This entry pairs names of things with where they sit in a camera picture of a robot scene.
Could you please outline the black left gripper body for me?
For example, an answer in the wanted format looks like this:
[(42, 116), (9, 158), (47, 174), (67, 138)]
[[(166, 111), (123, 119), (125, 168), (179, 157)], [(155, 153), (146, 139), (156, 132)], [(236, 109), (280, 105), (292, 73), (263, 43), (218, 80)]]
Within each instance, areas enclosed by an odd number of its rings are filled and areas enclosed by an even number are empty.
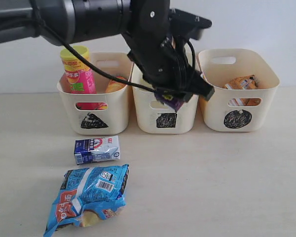
[(185, 55), (189, 39), (170, 31), (168, 0), (132, 0), (130, 21), (122, 34), (129, 58), (152, 87), (187, 90), (195, 74)]

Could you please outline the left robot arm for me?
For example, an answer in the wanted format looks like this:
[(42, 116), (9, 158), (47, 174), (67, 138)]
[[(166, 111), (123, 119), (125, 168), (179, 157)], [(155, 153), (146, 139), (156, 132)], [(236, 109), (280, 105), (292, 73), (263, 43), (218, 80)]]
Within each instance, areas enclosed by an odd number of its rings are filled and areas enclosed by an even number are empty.
[(0, 0), (0, 43), (43, 37), (68, 46), (121, 35), (150, 90), (185, 102), (215, 92), (185, 53), (211, 25), (168, 0)]

